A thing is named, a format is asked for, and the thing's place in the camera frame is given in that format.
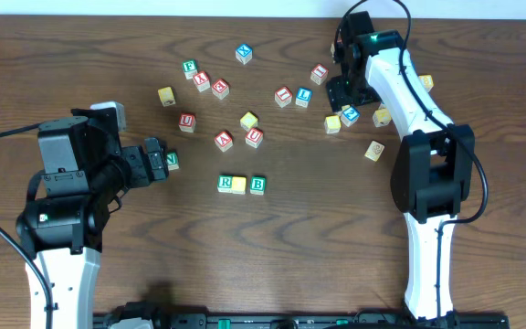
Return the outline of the green R block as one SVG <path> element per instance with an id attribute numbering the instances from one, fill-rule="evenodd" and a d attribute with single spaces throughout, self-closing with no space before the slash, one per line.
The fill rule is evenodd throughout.
<path id="1" fill-rule="evenodd" d="M 232 179 L 231 175 L 220 175 L 217 179 L 217 190 L 219 193 L 231 193 L 232 192 Z"/>

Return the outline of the yellow O block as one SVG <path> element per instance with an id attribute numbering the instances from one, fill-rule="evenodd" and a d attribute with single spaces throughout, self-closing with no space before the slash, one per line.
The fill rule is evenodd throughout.
<path id="1" fill-rule="evenodd" d="M 244 176 L 233 176 L 231 181 L 231 193 L 244 195 L 247 188 L 247 179 Z"/>

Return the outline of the green B block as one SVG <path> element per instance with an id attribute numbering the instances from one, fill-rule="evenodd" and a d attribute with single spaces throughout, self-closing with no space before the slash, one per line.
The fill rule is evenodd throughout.
<path id="1" fill-rule="evenodd" d="M 263 176 L 252 176 L 249 192 L 252 195 L 264 195 L 266 191 L 267 178 Z"/>

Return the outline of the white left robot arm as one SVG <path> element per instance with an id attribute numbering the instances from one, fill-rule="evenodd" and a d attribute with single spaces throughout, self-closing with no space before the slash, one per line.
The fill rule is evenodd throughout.
<path id="1" fill-rule="evenodd" d="M 30 180 L 16 231 L 28 255 L 33 328 L 91 328 L 102 231 L 111 202 L 168 177 L 166 144 L 121 146 L 114 115 L 80 111 L 44 122 L 44 169 Z"/>

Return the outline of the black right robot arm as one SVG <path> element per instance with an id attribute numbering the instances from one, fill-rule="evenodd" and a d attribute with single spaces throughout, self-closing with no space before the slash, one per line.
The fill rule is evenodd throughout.
<path id="1" fill-rule="evenodd" d="M 408 231 L 404 307 L 416 323 L 447 325 L 451 237 L 469 194 L 474 133 L 437 107 L 399 32 L 375 31 L 367 12 L 342 19 L 332 49 L 342 71 L 326 84 L 332 111 L 381 102 L 401 140 L 390 187 Z"/>

